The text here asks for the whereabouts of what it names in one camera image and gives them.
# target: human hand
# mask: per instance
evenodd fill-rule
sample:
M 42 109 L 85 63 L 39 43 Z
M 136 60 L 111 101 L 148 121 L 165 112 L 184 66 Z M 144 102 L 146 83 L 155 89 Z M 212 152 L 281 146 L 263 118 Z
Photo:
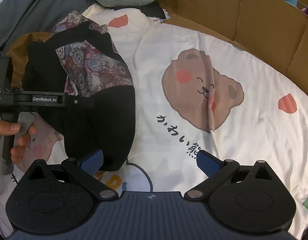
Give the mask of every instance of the human hand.
M 18 134 L 21 129 L 21 124 L 10 123 L 0 120 L 0 135 L 15 135 Z M 30 144 L 31 134 L 36 133 L 36 128 L 32 124 L 26 134 L 19 137 L 17 140 L 18 145 L 11 149 L 11 160 L 13 163 L 18 164 L 23 161 L 23 155 L 25 153 L 26 147 Z

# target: bedsheet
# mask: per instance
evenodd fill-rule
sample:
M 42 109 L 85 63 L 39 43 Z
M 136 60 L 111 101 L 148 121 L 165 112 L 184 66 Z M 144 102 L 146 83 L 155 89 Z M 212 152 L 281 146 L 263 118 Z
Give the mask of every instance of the bedsheet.
M 129 66 L 136 93 L 136 134 L 128 160 L 98 179 L 119 194 L 184 194 L 206 179 L 196 165 L 200 149 L 241 165 L 266 160 L 295 199 L 289 232 L 300 239 L 308 225 L 305 93 L 225 41 L 153 23 L 136 9 L 85 16 L 98 24 L 124 22 L 108 32 Z

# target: cartoon bear print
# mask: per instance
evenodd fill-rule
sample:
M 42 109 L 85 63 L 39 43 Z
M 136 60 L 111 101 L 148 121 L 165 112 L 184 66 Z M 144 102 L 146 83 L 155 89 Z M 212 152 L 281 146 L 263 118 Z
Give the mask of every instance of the cartoon bear print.
M 107 69 L 115 67 L 115 60 L 113 58 L 108 57 L 104 54 L 100 54 L 100 58 L 102 68 Z
M 78 48 L 74 48 L 72 58 L 74 64 L 78 67 L 81 67 L 84 61 L 84 51 Z
M 26 147 L 23 161 L 17 164 L 17 167 L 23 172 L 26 172 L 33 161 L 37 159 L 48 161 L 54 144 L 62 140 L 61 134 L 46 123 L 40 115 L 33 114 L 36 116 L 33 123 L 36 127 L 36 134 L 31 135 L 31 142 Z
M 88 90 L 92 94 L 95 94 L 98 91 L 100 91 L 103 86 L 100 80 L 99 74 L 96 72 L 91 72 L 87 74 L 86 82 L 87 82 Z
M 210 133 L 219 128 L 230 110 L 244 100 L 240 83 L 212 67 L 204 51 L 182 51 L 162 77 L 163 92 L 171 107 L 194 127 Z
M 101 71 L 103 68 L 101 66 L 100 55 L 96 53 L 92 54 L 91 57 L 84 62 L 84 67 L 94 72 Z

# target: gray blanket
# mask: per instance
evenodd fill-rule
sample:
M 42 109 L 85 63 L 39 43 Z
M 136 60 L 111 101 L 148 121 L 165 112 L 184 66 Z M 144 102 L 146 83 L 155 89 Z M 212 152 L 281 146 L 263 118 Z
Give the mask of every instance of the gray blanket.
M 49 32 L 71 11 L 82 13 L 95 0 L 3 0 L 0 3 L 0 51 L 3 55 L 18 37 Z

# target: cartoon character print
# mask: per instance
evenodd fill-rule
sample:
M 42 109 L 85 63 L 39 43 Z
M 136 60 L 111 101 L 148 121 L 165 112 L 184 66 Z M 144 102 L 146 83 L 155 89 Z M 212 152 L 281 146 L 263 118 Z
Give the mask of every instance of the cartoon character print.
M 182 51 L 162 77 L 171 107 L 194 127 L 210 133 L 218 129 L 230 110 L 244 100 L 240 83 L 212 68 L 204 51 Z
M 98 73 L 91 72 L 87 74 L 86 82 L 87 82 L 88 90 L 92 94 L 95 94 L 102 89 L 103 83 L 101 82 Z
M 83 22 L 89 22 L 89 29 L 99 31 L 100 33 L 107 32 L 107 25 L 98 25 L 96 22 L 84 17 L 77 11 L 70 12 L 63 20 L 61 20 L 52 31 L 52 35 L 59 33 L 61 31 L 76 27 Z
M 33 114 L 36 116 L 34 121 L 36 134 L 31 135 L 31 142 L 26 147 L 23 162 L 17 164 L 17 167 L 23 172 L 26 172 L 33 161 L 37 159 L 48 161 L 52 153 L 53 145 L 57 141 L 62 140 L 60 133 L 54 130 L 37 113 Z
M 89 97 L 100 90 L 113 86 L 133 85 L 132 76 L 124 62 L 102 54 L 87 41 L 76 42 L 56 49 L 63 68 L 68 74 L 64 91 Z

